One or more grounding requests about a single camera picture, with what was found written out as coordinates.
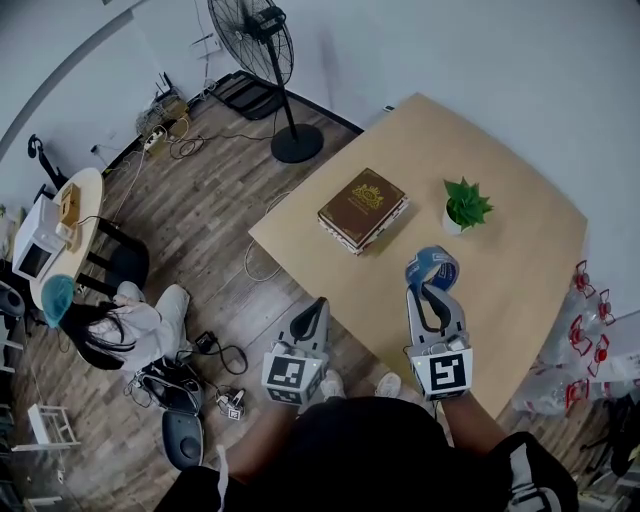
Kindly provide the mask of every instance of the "brown book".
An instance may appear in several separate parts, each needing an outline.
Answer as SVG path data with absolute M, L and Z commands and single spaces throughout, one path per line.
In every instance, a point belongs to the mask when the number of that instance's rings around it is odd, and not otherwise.
M 324 205 L 318 217 L 359 248 L 405 198 L 398 187 L 365 169 Z

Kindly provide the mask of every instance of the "white stool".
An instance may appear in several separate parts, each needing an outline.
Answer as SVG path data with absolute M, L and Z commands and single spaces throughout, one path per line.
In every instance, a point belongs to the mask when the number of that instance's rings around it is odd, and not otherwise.
M 14 452 L 32 452 L 45 450 L 68 450 L 72 446 L 80 444 L 76 440 L 69 418 L 67 418 L 66 407 L 58 407 L 53 405 L 33 404 L 29 407 L 29 421 L 31 428 L 36 435 L 37 444 L 19 444 L 14 446 L 11 451 Z M 55 427 L 56 438 L 53 440 L 49 436 L 49 431 L 45 420 L 50 419 Z

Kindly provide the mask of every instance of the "green succulent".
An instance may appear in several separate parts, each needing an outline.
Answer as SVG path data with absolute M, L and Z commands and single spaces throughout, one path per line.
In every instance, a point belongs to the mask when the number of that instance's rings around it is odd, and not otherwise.
M 484 224 L 484 214 L 493 210 L 488 197 L 480 197 L 480 185 L 469 185 L 462 178 L 460 183 L 444 180 L 449 194 L 447 213 L 462 229 Z

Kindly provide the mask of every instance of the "person sitting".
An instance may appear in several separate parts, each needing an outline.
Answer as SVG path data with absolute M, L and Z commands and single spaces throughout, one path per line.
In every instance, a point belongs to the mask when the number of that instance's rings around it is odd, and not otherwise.
M 165 290 L 155 307 L 129 281 L 118 286 L 113 302 L 77 304 L 73 296 L 71 277 L 51 277 L 42 289 L 44 316 L 96 368 L 137 371 L 161 357 L 175 359 L 187 345 L 184 319 L 189 294 L 177 284 Z

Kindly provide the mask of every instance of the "white wall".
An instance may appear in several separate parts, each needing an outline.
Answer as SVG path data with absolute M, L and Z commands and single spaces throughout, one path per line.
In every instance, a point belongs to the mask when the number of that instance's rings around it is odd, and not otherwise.
M 618 315 L 640 309 L 635 0 L 277 3 L 291 90 L 364 128 L 415 91 L 475 122 L 588 217 L 595 284 Z
M 140 0 L 6 0 L 0 17 L 0 137 L 42 83 L 89 37 Z
M 208 34 L 207 2 L 198 3 Z M 159 72 L 186 99 L 202 90 L 205 61 L 189 52 L 202 37 L 193 0 L 14 0 L 3 8 L 0 48 L 10 51 L 0 52 L 0 203 L 29 207 L 49 182 L 27 156 L 32 133 L 66 175 L 100 168 L 90 148 L 124 148 L 135 139 Z M 225 52 L 210 57 L 214 79 L 236 69 Z M 100 148 L 107 162 L 119 153 Z
M 45 141 L 49 160 L 66 175 L 104 167 L 90 148 L 97 142 L 124 148 L 135 139 L 136 113 L 153 98 L 158 71 L 132 22 L 115 32 L 60 81 L 20 130 L 0 160 L 0 195 L 13 193 L 28 207 L 48 182 L 38 160 L 27 155 L 32 133 Z M 116 135 L 107 142 L 113 128 Z M 107 162 L 119 153 L 101 148 Z
M 207 1 L 198 0 L 198 9 L 205 35 L 215 33 Z M 158 64 L 184 97 L 193 98 L 202 92 L 205 59 L 196 59 L 189 51 L 191 43 L 202 38 L 193 0 L 150 0 L 136 6 L 133 15 Z M 220 78 L 238 69 L 226 51 L 209 55 L 209 78 Z

